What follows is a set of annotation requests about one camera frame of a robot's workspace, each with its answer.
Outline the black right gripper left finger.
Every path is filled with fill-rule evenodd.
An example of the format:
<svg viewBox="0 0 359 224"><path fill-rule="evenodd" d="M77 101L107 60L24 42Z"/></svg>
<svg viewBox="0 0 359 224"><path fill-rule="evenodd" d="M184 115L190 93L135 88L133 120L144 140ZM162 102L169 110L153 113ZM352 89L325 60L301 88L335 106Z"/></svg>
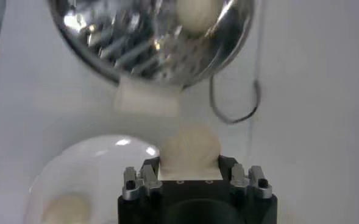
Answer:
<svg viewBox="0 0 359 224"><path fill-rule="evenodd" d="M159 157L146 159L139 172L134 167L125 168L122 188L124 200L137 200L162 193L163 182L158 179L159 162Z"/></svg>

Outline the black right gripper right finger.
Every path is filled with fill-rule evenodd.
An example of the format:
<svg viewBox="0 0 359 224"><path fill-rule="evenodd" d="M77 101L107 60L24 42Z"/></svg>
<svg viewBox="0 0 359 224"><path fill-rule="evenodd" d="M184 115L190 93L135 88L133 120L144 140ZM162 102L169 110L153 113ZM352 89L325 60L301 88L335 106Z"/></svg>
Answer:
<svg viewBox="0 0 359 224"><path fill-rule="evenodd" d="M252 194L256 198L272 198L272 186L266 179L260 166L252 166L246 173L242 164L235 158L220 155L218 166L224 181L227 181L234 191L244 195Z"/></svg>

